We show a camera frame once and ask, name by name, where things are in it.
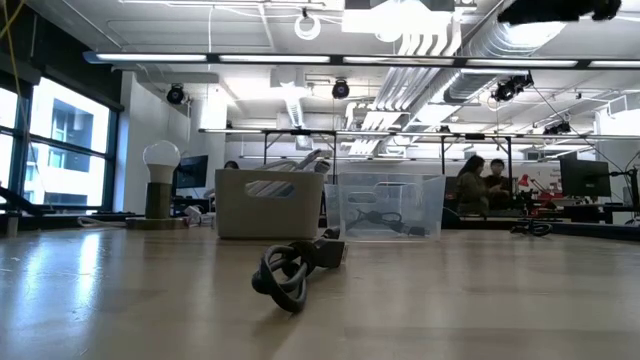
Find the beige plastic bin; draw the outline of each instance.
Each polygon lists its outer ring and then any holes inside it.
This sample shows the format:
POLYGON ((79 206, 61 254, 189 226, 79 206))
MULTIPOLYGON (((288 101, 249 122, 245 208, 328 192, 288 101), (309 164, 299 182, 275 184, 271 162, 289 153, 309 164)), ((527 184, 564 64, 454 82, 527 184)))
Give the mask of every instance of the beige plastic bin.
POLYGON ((216 221, 223 239, 314 239, 324 176, 316 173, 216 170, 216 221), (251 196, 254 181, 285 181, 287 197, 251 196))

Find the dark hair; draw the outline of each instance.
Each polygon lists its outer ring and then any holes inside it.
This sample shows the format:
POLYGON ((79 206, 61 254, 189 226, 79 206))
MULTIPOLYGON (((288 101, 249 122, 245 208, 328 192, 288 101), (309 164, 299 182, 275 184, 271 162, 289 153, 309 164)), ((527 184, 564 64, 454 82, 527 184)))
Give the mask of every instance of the dark hair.
POLYGON ((237 162, 235 162, 235 161, 227 161, 227 162, 224 164, 224 168, 225 168, 225 169, 236 169, 236 170, 239 170, 239 169, 240 169, 240 166, 238 166, 238 163, 237 163, 237 162))
POLYGON ((460 172, 458 173, 458 177, 468 172, 475 172, 478 168, 483 166, 484 166, 484 159, 478 155, 473 155, 469 158, 469 160, 467 160, 467 162, 464 164, 462 169, 460 169, 460 172))
POLYGON ((504 161, 502 159, 493 159, 491 160, 491 166, 493 165, 502 165, 504 167, 504 161))

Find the woman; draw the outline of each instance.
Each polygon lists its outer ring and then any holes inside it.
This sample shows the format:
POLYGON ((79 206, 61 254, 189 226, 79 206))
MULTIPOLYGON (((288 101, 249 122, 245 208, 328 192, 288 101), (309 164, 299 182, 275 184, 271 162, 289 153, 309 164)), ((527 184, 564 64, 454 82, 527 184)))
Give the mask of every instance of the woman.
POLYGON ((479 214, 487 216, 489 200, 484 179, 480 177, 484 168, 484 159, 473 155, 467 160, 456 180, 456 194, 458 197, 458 213, 479 214))

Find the window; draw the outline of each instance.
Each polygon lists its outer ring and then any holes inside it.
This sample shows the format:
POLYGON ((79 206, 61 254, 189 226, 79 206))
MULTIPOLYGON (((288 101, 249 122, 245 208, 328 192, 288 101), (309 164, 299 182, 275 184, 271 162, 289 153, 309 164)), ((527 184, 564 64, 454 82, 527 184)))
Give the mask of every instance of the window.
POLYGON ((33 89, 30 131, 105 153, 109 113, 106 106, 43 78, 33 89))
POLYGON ((0 126, 13 128, 16 122, 16 110, 18 109, 18 95, 0 89, 0 126))
POLYGON ((46 78, 23 90, 0 88, 0 185, 60 211, 111 210, 116 114, 46 78))
POLYGON ((24 193, 38 205, 101 206, 105 159, 47 144, 33 144, 33 165, 27 166, 24 193))
POLYGON ((44 193, 44 201, 51 205, 86 206, 87 195, 44 193))

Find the clear plastic bin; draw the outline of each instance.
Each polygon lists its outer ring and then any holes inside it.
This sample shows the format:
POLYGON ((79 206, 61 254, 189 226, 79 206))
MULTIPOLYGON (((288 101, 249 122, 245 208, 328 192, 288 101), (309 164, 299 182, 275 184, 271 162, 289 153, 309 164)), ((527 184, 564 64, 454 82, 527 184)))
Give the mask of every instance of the clear plastic bin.
POLYGON ((341 236, 355 241, 439 238, 444 187, 442 175, 340 174, 341 236))

